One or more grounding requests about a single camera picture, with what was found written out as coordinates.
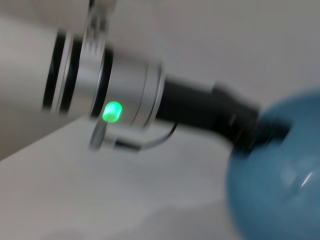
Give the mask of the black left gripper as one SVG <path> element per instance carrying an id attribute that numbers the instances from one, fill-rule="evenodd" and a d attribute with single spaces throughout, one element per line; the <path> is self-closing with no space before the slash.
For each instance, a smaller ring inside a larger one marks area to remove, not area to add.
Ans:
<path id="1" fill-rule="evenodd" d="M 215 84 L 201 89 L 167 76 L 156 119 L 213 132 L 236 150 L 254 150 L 282 142 L 291 130 L 287 124 L 257 126 L 259 108 L 230 89 Z"/>

